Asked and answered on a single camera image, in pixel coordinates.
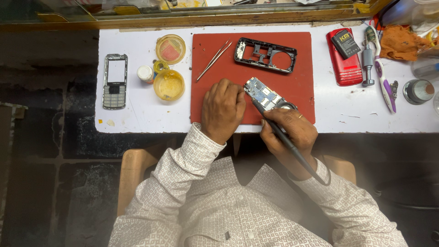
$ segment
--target patterned shirt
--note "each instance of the patterned shirt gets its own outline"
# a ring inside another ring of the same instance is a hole
[[[126,214],[116,219],[109,246],[331,246],[297,222],[298,194],[266,164],[246,186],[224,148],[194,123],[181,148],[167,149],[151,177],[136,189]],[[326,167],[317,160],[325,181]],[[335,224],[336,247],[407,246],[396,223],[364,189],[331,172],[330,186],[314,178],[295,183]]]

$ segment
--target workbench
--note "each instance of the workbench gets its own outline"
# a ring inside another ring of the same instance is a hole
[[[310,32],[312,39],[315,126],[319,133],[410,133],[439,132],[439,116],[433,101],[411,105],[403,96],[404,84],[415,79],[410,63],[383,59],[385,75],[390,83],[399,82],[396,114],[391,114],[383,99],[379,77],[372,68],[375,85],[361,84],[340,87],[336,84],[325,35],[343,28],[340,24],[310,27],[310,25],[263,26],[207,26],[182,29],[145,31],[144,29],[101,30],[99,37],[99,65],[97,74],[95,126],[105,133],[175,133],[187,132],[191,126],[191,62],[192,35],[196,33],[254,33],[254,32]],[[354,39],[363,49],[365,24],[351,27]],[[171,69],[178,71],[185,80],[185,93],[176,101],[159,99],[153,86],[137,77],[141,65],[152,67],[156,41],[166,34],[176,34],[186,43],[185,57]],[[104,82],[104,57],[107,54],[128,56],[127,100],[121,110],[102,107]],[[240,125],[237,133],[260,132],[259,125]]]

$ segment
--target white bottle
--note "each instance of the white bottle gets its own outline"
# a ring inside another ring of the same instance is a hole
[[[142,65],[137,69],[137,76],[148,84],[154,83],[154,71],[150,66]]]

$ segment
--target orange cloth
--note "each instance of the orange cloth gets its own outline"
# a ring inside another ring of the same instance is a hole
[[[430,47],[430,42],[400,25],[389,25],[381,38],[382,58],[416,61],[418,52]]]

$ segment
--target man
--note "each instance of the man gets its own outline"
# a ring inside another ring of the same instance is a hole
[[[230,157],[214,162],[242,121],[244,96],[243,87],[227,79],[212,86],[204,97],[201,124],[194,123],[182,147],[168,149],[137,187],[126,214],[116,219],[109,246],[331,246],[297,223],[302,202],[269,166],[241,186]],[[264,116],[283,126],[327,182],[326,167],[311,156],[316,128],[294,110],[273,109]],[[396,223],[365,190],[334,173],[329,186],[321,185],[264,120],[260,136],[294,183],[335,224],[334,246],[407,246]]]

